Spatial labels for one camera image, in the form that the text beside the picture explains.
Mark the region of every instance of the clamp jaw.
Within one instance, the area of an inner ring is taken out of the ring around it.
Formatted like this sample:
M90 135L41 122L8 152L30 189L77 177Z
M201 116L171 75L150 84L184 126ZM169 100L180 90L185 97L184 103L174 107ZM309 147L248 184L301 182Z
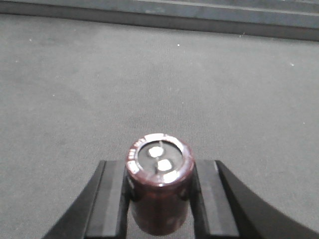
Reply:
M197 161L189 195L196 239L319 239L242 183L221 161ZM125 239L130 187L121 161L100 161L42 239Z

